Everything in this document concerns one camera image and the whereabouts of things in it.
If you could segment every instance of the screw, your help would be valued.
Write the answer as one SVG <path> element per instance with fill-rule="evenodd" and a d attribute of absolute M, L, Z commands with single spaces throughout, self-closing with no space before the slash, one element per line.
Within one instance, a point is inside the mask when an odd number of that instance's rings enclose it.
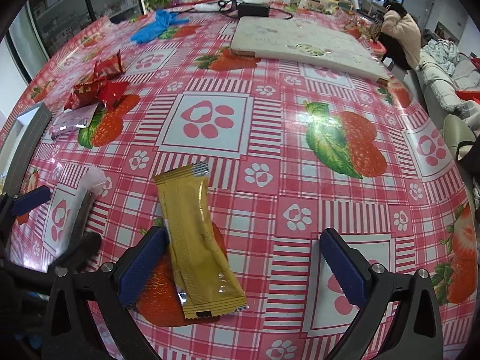
<path fill-rule="evenodd" d="M 57 270 L 57 276 L 59 278 L 63 278 L 63 276 L 66 276 L 66 274 L 68 273 L 68 269 L 67 268 L 59 268 Z"/>
<path fill-rule="evenodd" d="M 113 263 L 112 262 L 106 262 L 105 264 L 102 264 L 102 271 L 103 272 L 111 272 L 113 270 Z"/>
<path fill-rule="evenodd" d="M 428 276 L 430 276 L 425 269 L 419 269 L 417 272 L 420 275 L 420 277 L 424 278 L 424 279 L 426 279 L 426 278 L 428 278 Z"/>
<path fill-rule="evenodd" d="M 385 267 L 382 264 L 373 264 L 371 269 L 377 274 L 382 274 L 385 272 Z"/>

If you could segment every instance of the pink checkered tablecloth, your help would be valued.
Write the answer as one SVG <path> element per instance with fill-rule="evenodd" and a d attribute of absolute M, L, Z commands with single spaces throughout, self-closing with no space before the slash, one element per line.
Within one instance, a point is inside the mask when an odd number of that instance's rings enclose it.
<path fill-rule="evenodd" d="M 15 116 L 34 101 L 44 98 L 58 112 L 95 61 L 118 50 L 126 70 L 119 80 L 129 81 L 128 92 L 141 99 L 124 115 L 121 135 L 104 146 L 88 149 L 78 133 L 55 142 L 42 138 L 26 179 L 37 173 L 52 199 L 32 211 L 27 223 L 14 226 L 11 258 L 46 270 L 78 180 L 95 165 L 105 171 L 107 184 L 87 223 L 103 238 L 90 268 L 116 261 L 160 216 L 152 175 L 206 160 L 211 215 L 249 309 L 211 325 L 158 328 L 138 314 L 136 322 L 164 359 L 322 359 L 357 308 L 320 264 L 321 231 L 334 227 L 368 260 L 390 271 L 411 274 L 423 267 L 433 275 L 455 257 L 440 241 L 467 204 L 453 159 L 426 112 L 402 95 L 398 83 L 388 93 L 360 77 L 306 64 L 231 62 L 222 55 L 235 21 L 216 13 L 181 17 L 190 18 L 187 29 L 170 30 L 166 39 L 145 45 L 133 44 L 130 36 L 152 15 L 119 25 L 101 19 L 69 41 L 22 95 L 0 142 Z M 303 12 L 292 20 L 340 29 L 347 19 Z M 333 139 L 328 133 L 321 143 L 311 131 L 311 103 L 327 104 L 335 120 L 349 111 L 370 121 L 377 135 L 369 147 L 378 150 L 364 152 L 380 153 L 376 164 L 385 161 L 386 169 L 377 166 L 381 174 L 362 177 L 358 154 L 349 157 L 345 144 L 343 149 L 326 144 Z M 344 133 L 335 131 L 345 141 Z M 349 165 L 350 175 L 319 160 L 325 145 L 343 150 L 342 169 Z M 351 175 L 352 164 L 357 176 Z M 469 336 L 475 292 L 440 307 L 448 359 Z M 394 310 L 391 304 L 367 358 L 378 352 Z M 98 308 L 93 311 L 109 351 L 119 356 Z"/>

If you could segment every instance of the blue glove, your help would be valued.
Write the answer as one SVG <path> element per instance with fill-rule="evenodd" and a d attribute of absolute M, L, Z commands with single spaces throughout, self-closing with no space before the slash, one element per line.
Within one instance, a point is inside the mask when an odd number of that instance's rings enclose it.
<path fill-rule="evenodd" d="M 190 21 L 189 19 L 177 20 L 177 15 L 177 12 L 156 11 L 155 21 L 140 28 L 140 30 L 131 36 L 130 40 L 138 44 L 148 43 L 164 33 L 170 25 L 183 24 Z"/>

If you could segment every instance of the red candy wrapper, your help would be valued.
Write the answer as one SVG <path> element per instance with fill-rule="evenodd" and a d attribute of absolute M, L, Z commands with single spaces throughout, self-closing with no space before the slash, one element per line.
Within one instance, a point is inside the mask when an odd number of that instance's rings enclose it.
<path fill-rule="evenodd" d="M 105 105 L 107 110 L 112 110 L 114 105 L 123 96 L 129 82 L 110 82 L 107 81 L 97 95 L 97 98 Z"/>
<path fill-rule="evenodd" d="M 63 109 L 78 109 L 93 104 L 97 99 L 98 91 L 100 91 L 106 82 L 105 78 L 101 78 L 92 82 L 75 85 Z"/>
<path fill-rule="evenodd" d="M 123 67 L 120 51 L 109 59 L 95 64 L 94 76 L 97 78 L 106 77 L 108 80 L 111 80 L 121 73 L 123 73 Z"/>

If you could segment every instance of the red bag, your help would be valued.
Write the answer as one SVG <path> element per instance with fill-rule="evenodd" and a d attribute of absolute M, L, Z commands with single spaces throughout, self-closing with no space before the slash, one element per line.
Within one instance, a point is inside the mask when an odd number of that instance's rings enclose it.
<path fill-rule="evenodd" d="M 100 89 L 100 92 L 98 92 L 97 98 L 105 105 L 107 110 L 111 111 L 123 96 L 129 84 L 129 82 L 125 81 L 107 81 L 102 89 Z"/>
<path fill-rule="evenodd" d="M 98 91 L 100 91 L 106 82 L 105 78 L 101 78 L 92 82 L 75 85 L 63 109 L 78 109 L 93 104 L 97 100 Z"/>
<path fill-rule="evenodd" d="M 96 78 L 106 77 L 108 80 L 111 80 L 121 73 L 124 73 L 124 71 L 120 51 L 109 59 L 98 61 L 95 64 L 94 76 Z"/>
<path fill-rule="evenodd" d="M 455 94 L 462 100 L 474 100 L 475 97 L 480 99 L 480 91 L 455 91 Z"/>
<path fill-rule="evenodd" d="M 475 65 L 477 70 L 480 70 L 480 58 L 472 58 L 470 61 L 472 61 L 472 64 Z"/>

